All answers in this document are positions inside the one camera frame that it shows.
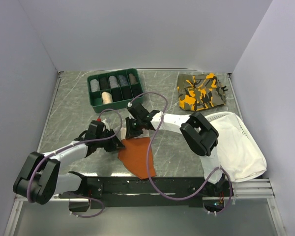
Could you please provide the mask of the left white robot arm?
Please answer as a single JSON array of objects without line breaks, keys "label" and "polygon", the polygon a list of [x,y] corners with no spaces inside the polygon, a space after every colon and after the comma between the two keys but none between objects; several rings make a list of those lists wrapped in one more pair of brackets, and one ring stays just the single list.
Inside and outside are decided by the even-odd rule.
[{"label": "left white robot arm", "polygon": [[70,192],[80,198],[89,193],[88,178],[78,172],[61,175],[60,170],[86,158],[99,148],[106,152],[125,149],[114,130],[99,119],[93,120],[70,144],[57,150],[30,153],[14,184],[13,192],[31,203],[46,204],[55,194]]}]

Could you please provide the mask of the green divided organizer tray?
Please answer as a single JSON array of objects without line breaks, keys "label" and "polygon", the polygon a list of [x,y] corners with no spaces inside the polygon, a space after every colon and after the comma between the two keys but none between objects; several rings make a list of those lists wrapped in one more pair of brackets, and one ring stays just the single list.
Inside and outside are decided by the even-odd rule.
[{"label": "green divided organizer tray", "polygon": [[[132,73],[138,78],[138,83],[135,85],[130,85],[128,74]],[[99,78],[106,77],[109,80],[109,77],[114,75],[118,79],[118,75],[124,75],[128,82],[128,86],[121,87],[119,84],[118,88],[109,88],[106,90],[101,90],[97,92],[91,92],[90,90],[90,81],[97,79],[99,81]],[[127,104],[136,96],[143,93],[143,87],[140,81],[138,70],[135,68],[129,68],[129,69],[123,69],[123,70],[117,70],[112,72],[105,72],[97,75],[91,75],[87,78],[87,86],[88,86],[88,97],[89,97],[89,103],[92,106],[93,110],[96,113],[100,113],[103,110],[107,108],[112,108],[115,110],[123,109],[127,107]],[[109,92],[112,95],[113,102],[110,104],[103,104],[102,101],[102,92]]]}]

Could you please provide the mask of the orange underwear beige waistband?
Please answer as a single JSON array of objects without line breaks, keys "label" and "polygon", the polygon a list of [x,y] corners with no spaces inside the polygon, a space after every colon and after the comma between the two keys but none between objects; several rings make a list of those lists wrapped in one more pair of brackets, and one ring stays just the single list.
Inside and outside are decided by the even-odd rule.
[{"label": "orange underwear beige waistband", "polygon": [[125,146],[118,152],[118,159],[123,163],[124,167],[139,179],[148,178],[146,155],[150,143],[148,130],[144,130],[143,134],[133,139],[126,139],[126,128],[120,131],[121,142]]}]

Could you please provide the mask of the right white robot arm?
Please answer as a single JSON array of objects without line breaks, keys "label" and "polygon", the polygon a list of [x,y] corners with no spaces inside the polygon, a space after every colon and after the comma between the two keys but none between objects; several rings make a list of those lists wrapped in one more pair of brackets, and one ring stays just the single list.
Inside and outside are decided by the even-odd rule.
[{"label": "right white robot arm", "polygon": [[129,103],[130,117],[126,118],[126,139],[139,137],[143,130],[165,130],[183,135],[190,149],[200,156],[204,170],[206,192],[211,196],[218,195],[223,185],[220,181],[223,172],[214,171],[220,166],[217,155],[218,131],[200,113],[174,115],[153,110],[149,112],[142,104]]}]

